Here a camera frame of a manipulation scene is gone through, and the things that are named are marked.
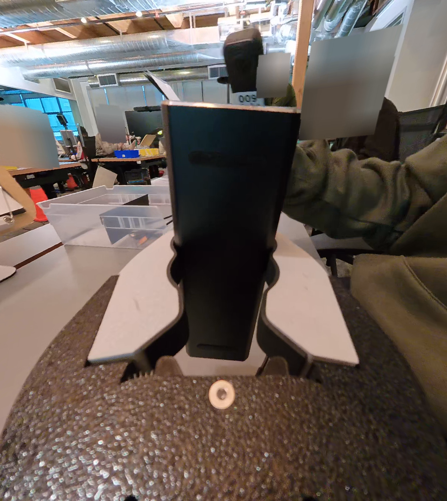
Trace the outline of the black office chair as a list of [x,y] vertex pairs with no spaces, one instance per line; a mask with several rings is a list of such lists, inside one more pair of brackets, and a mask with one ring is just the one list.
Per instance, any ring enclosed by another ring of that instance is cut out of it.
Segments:
[[334,239],[313,229],[310,238],[320,258],[326,260],[333,277],[339,277],[338,261],[352,266],[355,256],[359,254],[378,254],[358,237]]

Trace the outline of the black USB hub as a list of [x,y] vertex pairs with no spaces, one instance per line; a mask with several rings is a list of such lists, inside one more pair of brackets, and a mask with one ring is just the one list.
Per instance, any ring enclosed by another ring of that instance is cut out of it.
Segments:
[[292,107],[165,101],[190,356],[249,356],[300,128]]

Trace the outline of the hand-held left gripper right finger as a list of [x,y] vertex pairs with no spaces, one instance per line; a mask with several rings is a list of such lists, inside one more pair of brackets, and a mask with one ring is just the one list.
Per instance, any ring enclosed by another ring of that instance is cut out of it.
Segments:
[[327,272],[282,234],[276,235],[265,283],[257,342],[268,358],[283,358],[293,376],[306,376],[314,362],[359,365]]

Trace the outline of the large clear plastic bin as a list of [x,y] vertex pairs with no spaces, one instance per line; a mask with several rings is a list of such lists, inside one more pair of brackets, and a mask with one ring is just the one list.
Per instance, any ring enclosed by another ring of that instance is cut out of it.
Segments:
[[121,205],[150,205],[166,210],[171,209],[171,200],[167,185],[118,185],[71,193],[38,205],[64,245],[116,248],[100,222],[101,213]]

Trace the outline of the black mesh chair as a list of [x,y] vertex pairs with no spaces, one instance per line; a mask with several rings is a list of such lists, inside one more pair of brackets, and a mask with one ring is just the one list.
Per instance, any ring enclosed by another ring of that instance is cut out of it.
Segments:
[[399,160],[404,161],[432,141],[445,105],[399,112]]

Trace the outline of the wooden post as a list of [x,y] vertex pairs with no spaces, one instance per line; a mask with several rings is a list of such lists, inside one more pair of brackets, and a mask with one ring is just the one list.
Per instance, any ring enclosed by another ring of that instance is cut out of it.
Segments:
[[314,7],[315,1],[299,2],[296,47],[292,74],[292,86],[295,91],[298,108],[302,107]]

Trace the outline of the wooden edge office table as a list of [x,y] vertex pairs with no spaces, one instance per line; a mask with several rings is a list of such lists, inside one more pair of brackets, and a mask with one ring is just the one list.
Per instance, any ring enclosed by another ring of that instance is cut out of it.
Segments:
[[48,199],[57,197],[56,184],[67,181],[69,174],[83,172],[83,166],[78,162],[60,162],[56,168],[18,168],[8,170],[8,173],[25,189],[41,187]]
[[105,165],[118,174],[117,180],[120,185],[126,185],[126,172],[132,170],[145,169],[150,178],[157,177],[159,169],[166,165],[166,155],[147,155],[135,158],[99,157],[92,158],[89,162]]

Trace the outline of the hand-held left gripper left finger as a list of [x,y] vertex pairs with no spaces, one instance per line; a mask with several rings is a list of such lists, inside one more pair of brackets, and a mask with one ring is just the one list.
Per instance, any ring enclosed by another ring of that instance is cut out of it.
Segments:
[[171,275],[173,236],[155,240],[120,272],[87,357],[90,364],[126,361],[155,367],[188,342],[183,291]]

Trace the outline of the black computer monitor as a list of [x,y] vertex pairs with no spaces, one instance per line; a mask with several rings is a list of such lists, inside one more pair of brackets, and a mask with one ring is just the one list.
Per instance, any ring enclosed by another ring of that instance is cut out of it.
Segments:
[[143,138],[147,134],[156,134],[162,129],[161,110],[125,111],[125,118],[131,136]]

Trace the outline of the silver ventilation duct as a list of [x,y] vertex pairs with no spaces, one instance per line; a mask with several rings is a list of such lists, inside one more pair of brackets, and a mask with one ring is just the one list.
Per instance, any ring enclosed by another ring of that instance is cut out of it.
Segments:
[[160,55],[220,48],[218,27],[187,28],[7,47],[0,49],[0,64],[29,68],[116,56]]

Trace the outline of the grey desk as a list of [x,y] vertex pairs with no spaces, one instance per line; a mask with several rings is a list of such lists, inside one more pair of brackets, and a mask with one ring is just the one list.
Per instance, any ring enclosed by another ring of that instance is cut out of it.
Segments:
[[0,266],[20,268],[63,246],[51,224],[0,242]]
[[138,253],[137,249],[63,245],[0,283],[0,435],[45,348]]

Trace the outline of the grey board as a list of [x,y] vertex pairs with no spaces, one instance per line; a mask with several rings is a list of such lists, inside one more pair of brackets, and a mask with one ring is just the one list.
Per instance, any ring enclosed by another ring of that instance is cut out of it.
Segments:
[[92,188],[104,186],[107,189],[112,189],[117,180],[117,173],[104,167],[97,167],[93,179]]

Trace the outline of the person's green hoodie torso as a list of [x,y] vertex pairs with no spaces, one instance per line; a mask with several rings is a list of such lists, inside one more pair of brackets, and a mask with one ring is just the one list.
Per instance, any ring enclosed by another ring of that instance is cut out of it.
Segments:
[[358,256],[351,292],[408,361],[447,438],[447,193],[397,249]]

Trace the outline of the large glass window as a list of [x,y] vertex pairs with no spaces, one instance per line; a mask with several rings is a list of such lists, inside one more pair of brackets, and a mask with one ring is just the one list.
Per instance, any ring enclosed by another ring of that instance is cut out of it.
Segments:
[[33,109],[46,114],[58,141],[62,141],[62,130],[69,130],[77,135],[76,121],[69,99],[17,89],[1,89],[0,97],[3,98],[3,104]]

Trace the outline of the small clear organizer tray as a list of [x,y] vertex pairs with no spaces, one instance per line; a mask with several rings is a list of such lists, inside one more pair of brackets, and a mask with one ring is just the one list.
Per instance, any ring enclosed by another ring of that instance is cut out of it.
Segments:
[[[112,247],[144,249],[172,227],[171,209],[150,205],[121,205],[99,215]],[[142,232],[148,240],[138,245],[129,235]]]

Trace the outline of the person's right forearm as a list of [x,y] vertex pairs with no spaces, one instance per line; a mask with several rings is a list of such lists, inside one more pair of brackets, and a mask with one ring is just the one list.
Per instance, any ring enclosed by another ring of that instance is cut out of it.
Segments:
[[447,134],[405,161],[359,160],[325,140],[300,142],[283,212],[334,239],[359,237],[373,249],[422,253],[426,234],[447,236]]

